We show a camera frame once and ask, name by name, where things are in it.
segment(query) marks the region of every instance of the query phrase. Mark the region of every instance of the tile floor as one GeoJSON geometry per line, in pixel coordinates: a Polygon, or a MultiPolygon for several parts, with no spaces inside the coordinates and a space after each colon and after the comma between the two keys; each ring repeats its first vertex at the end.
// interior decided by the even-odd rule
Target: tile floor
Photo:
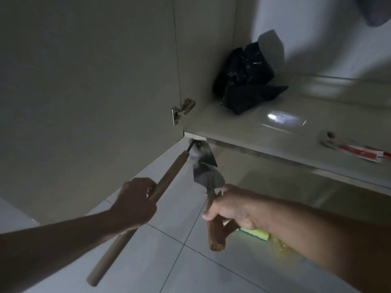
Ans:
{"type": "MultiPolygon", "coordinates": [[[[137,176],[158,181],[187,146],[188,139],[182,139],[137,176]]],[[[310,174],[297,168],[245,156],[231,149],[213,146],[212,150],[227,182],[255,191],[325,208],[337,205],[330,204],[329,198],[340,197],[335,195],[340,189],[355,191],[324,177],[308,176],[310,174]],[[324,189],[322,195],[316,196],[321,189],[324,189]]],[[[268,242],[242,232],[235,232],[228,238],[225,251],[210,251],[206,223],[200,217],[206,199],[204,193],[205,189],[193,182],[192,164],[188,161],[158,202],[154,218],[136,232],[96,288],[87,284],[86,277],[114,239],[27,292],[357,292],[308,259],[278,260],[268,242]]],[[[118,191],[89,214],[110,208],[117,195],[118,191]]],[[[0,231],[36,226],[37,223],[34,225],[17,210],[5,213],[4,209],[8,207],[9,204],[0,200],[0,231]],[[14,219],[3,220],[3,212],[7,218],[14,219]],[[19,223],[7,229],[9,221],[19,223]]],[[[379,220],[389,219],[390,215],[385,215],[387,210],[389,208],[384,208],[379,220]]],[[[370,213],[365,216],[373,218],[370,213]]]]}

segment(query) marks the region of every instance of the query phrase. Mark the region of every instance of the metal hinge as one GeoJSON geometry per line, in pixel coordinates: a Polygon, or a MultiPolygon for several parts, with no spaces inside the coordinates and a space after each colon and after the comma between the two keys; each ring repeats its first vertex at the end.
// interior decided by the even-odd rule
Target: metal hinge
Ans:
{"type": "Polygon", "coordinates": [[[186,116],[191,111],[191,109],[194,108],[195,105],[196,105],[196,102],[194,100],[185,99],[185,102],[183,103],[181,109],[179,109],[178,107],[173,107],[171,110],[173,124],[177,125],[181,116],[186,116]]]}

